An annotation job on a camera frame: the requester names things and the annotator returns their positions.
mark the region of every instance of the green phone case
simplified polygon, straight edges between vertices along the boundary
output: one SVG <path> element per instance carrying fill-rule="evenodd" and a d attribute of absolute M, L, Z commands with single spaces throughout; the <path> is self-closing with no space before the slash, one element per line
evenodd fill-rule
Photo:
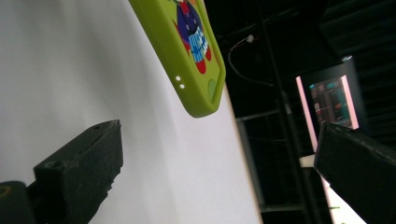
<path fill-rule="evenodd" d="M 201 0 L 130 0 L 181 103 L 195 118 L 217 111 L 224 61 Z"/>

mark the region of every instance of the phone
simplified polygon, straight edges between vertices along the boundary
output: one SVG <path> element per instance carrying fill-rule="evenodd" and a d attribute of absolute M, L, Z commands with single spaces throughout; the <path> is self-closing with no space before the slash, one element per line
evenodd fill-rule
<path fill-rule="evenodd" d="M 201 0 L 130 0 L 177 95 L 201 118 L 219 108 L 224 61 Z"/>

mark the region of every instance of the white backdrop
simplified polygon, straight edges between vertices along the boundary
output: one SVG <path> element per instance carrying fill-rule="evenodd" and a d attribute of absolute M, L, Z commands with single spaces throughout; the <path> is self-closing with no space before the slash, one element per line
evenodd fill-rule
<path fill-rule="evenodd" d="M 124 166 L 92 223 L 261 223 L 227 93 L 190 117 L 127 0 L 0 0 L 0 182 L 111 119 Z"/>

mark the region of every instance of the blue cartoon figure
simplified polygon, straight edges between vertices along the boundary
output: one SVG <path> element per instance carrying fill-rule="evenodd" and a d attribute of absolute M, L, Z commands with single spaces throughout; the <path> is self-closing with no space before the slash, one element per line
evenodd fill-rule
<path fill-rule="evenodd" d="M 205 58 L 210 61 L 212 55 L 199 14 L 191 4 L 191 1 L 194 4 L 195 0 L 173 1 L 177 4 L 175 26 L 187 52 L 191 52 L 199 72 L 204 74 L 206 72 Z"/>

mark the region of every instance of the computer screen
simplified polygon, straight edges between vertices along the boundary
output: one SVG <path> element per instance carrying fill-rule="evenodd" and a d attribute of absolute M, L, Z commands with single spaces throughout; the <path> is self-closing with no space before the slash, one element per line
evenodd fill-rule
<path fill-rule="evenodd" d="M 366 126 L 361 91 L 351 57 L 336 66 L 298 76 L 296 82 L 314 151 L 323 122 L 351 129 Z"/>

